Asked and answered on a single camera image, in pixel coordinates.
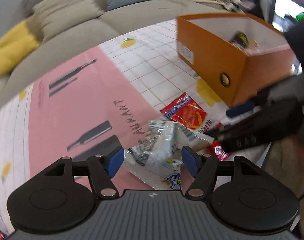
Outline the black yellow snack bag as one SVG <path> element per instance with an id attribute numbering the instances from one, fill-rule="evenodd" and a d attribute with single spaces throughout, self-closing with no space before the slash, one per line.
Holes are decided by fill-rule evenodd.
<path id="1" fill-rule="evenodd" d="M 246 49 L 248 47 L 249 41 L 244 32 L 237 31 L 230 39 L 229 43 L 241 49 Z"/>

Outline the orange cardboard box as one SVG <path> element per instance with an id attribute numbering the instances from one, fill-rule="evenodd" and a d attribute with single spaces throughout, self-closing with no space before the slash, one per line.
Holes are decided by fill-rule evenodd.
<path id="1" fill-rule="evenodd" d="M 246 34 L 246 49 L 229 43 L 237 31 Z M 229 107 L 290 76 L 296 58 L 273 25 L 237 13 L 178 16 L 177 52 Z"/>

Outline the yellow cushion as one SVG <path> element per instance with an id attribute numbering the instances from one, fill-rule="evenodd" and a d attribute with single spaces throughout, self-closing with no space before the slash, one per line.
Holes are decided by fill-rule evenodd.
<path id="1" fill-rule="evenodd" d="M 11 73 L 31 52 L 40 46 L 23 20 L 0 38 L 0 77 Z"/>

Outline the beige cushion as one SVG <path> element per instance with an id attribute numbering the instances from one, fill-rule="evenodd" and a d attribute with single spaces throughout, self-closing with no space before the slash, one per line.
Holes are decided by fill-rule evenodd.
<path id="1" fill-rule="evenodd" d="M 95 0 L 43 0 L 33 7 L 33 12 L 44 42 L 104 13 Z"/>

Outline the white blue snack bag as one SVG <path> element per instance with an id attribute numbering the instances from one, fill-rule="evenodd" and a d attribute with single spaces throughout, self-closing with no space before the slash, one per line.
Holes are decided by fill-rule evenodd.
<path id="1" fill-rule="evenodd" d="M 143 142 L 126 149 L 123 166 L 155 190 L 180 190 L 182 148 L 199 152 L 213 142 L 214 138 L 180 123 L 151 120 Z"/>

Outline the red spicy strip packet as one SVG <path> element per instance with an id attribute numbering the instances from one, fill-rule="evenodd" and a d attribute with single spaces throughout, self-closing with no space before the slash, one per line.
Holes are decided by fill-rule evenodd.
<path id="1" fill-rule="evenodd" d="M 230 153 L 208 132 L 220 128 L 222 124 L 205 112 L 187 93 L 163 107 L 160 112 L 170 121 L 179 123 L 181 131 L 189 141 L 189 147 L 199 155 L 213 155 L 219 160 L 226 160 Z"/>

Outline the beige sofa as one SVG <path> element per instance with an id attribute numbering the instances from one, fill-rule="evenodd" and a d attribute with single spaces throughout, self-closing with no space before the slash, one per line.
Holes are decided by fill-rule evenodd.
<path id="1" fill-rule="evenodd" d="M 96 45 L 179 15 L 224 12 L 219 7 L 189 0 L 151 0 L 106 10 L 105 0 L 93 0 L 102 15 L 45 39 L 35 15 L 27 18 L 40 47 L 24 57 L 8 74 L 0 76 L 0 108 L 26 86 L 56 66 Z"/>

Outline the pink white checkered tablecloth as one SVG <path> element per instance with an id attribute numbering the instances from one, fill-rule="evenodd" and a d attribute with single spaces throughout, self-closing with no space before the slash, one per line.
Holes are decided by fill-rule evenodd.
<path id="1" fill-rule="evenodd" d="M 113 38 L 36 80 L 0 109 L 0 230 L 13 230 L 6 202 L 63 156 L 76 157 L 115 135 L 123 147 L 144 139 L 150 120 L 182 93 L 222 124 L 227 106 L 176 51 L 176 21 Z"/>

